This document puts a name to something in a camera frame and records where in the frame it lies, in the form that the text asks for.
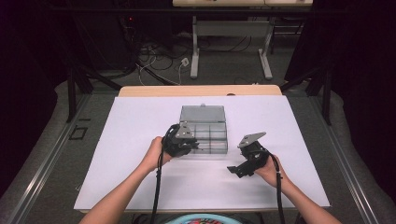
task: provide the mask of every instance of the desk leg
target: desk leg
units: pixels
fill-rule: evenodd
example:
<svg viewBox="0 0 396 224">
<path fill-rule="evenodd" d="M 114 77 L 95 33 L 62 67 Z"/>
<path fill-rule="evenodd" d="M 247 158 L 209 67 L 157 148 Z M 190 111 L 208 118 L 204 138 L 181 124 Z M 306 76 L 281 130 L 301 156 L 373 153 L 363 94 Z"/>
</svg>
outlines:
<svg viewBox="0 0 396 224">
<path fill-rule="evenodd" d="M 197 34 L 197 18 L 192 17 L 192 62 L 191 62 L 191 78 L 196 79 L 198 77 L 198 34 Z"/>
<path fill-rule="evenodd" d="M 264 71 L 264 76 L 265 79 L 267 80 L 271 80 L 273 78 L 270 69 L 270 64 L 268 63 L 267 60 L 267 52 L 270 46 L 272 32 L 274 30 L 274 22 L 275 22 L 275 17 L 271 17 L 267 27 L 267 34 L 265 35 L 266 37 L 265 37 L 264 47 L 263 49 L 259 49 L 260 61 L 262 62 L 262 70 Z"/>
</svg>

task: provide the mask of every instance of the white paper sheet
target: white paper sheet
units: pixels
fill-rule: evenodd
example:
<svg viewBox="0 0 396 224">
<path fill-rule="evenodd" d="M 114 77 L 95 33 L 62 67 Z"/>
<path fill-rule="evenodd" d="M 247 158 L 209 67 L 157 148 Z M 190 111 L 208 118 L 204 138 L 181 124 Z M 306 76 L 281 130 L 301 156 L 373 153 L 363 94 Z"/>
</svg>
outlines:
<svg viewBox="0 0 396 224">
<path fill-rule="evenodd" d="M 277 209 L 276 190 L 259 176 L 238 178 L 227 166 L 245 161 L 242 137 L 267 132 L 259 142 L 276 154 L 290 179 L 320 206 L 330 206 L 285 96 L 118 97 L 111 108 L 75 209 L 89 210 L 137 166 L 151 140 L 179 120 L 183 105 L 224 105 L 228 154 L 173 159 L 163 167 L 161 211 Z M 150 211 L 156 177 L 152 172 L 127 206 Z M 284 197 L 284 207 L 293 207 Z"/>
</svg>

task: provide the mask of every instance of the camera mount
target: camera mount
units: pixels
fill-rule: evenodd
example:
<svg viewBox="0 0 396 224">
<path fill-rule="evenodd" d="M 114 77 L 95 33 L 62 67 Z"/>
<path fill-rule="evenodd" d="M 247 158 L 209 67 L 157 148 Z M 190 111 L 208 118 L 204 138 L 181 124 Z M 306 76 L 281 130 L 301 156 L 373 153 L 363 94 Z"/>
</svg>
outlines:
<svg viewBox="0 0 396 224">
<path fill-rule="evenodd" d="M 245 135 L 239 143 L 242 155 L 247 159 L 239 166 L 228 166 L 227 169 L 238 175 L 239 178 L 245 175 L 254 175 L 254 171 L 263 167 L 267 163 L 270 152 L 257 140 L 265 136 L 265 133 L 254 133 Z"/>
</svg>

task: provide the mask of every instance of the human arm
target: human arm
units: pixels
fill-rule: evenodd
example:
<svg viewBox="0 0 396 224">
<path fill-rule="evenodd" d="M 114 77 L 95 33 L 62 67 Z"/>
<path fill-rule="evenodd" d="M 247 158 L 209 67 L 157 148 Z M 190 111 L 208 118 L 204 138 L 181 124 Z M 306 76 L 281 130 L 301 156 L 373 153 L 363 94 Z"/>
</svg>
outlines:
<svg viewBox="0 0 396 224">
<path fill-rule="evenodd" d="M 162 149 L 161 140 L 161 137 L 156 137 L 151 141 L 151 145 L 139 165 L 125 180 L 99 201 L 79 223 L 100 224 L 117 223 L 119 221 L 120 216 L 143 179 L 157 168 L 158 158 Z M 169 154 L 166 152 L 163 153 L 163 164 L 166 164 L 171 159 L 172 157 Z"/>
<path fill-rule="evenodd" d="M 282 176 L 282 193 L 294 204 L 294 206 L 296 206 L 306 223 L 341 223 L 337 218 L 313 202 L 297 186 L 295 186 L 283 170 L 279 159 L 277 157 L 275 158 L 279 164 Z M 257 169 L 255 173 L 261 176 L 268 184 L 276 187 L 276 168 L 271 157 L 269 157 L 267 163 L 262 168 Z"/>
</svg>

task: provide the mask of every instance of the clear plastic box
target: clear plastic box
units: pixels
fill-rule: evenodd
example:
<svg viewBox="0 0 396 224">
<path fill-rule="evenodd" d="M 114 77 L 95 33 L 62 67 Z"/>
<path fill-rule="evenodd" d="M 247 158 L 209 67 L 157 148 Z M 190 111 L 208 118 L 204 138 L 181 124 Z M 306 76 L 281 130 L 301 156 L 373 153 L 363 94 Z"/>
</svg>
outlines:
<svg viewBox="0 0 396 224">
<path fill-rule="evenodd" d="M 183 105 L 180 122 L 187 126 L 199 143 L 190 154 L 227 154 L 227 126 L 222 105 Z"/>
</svg>

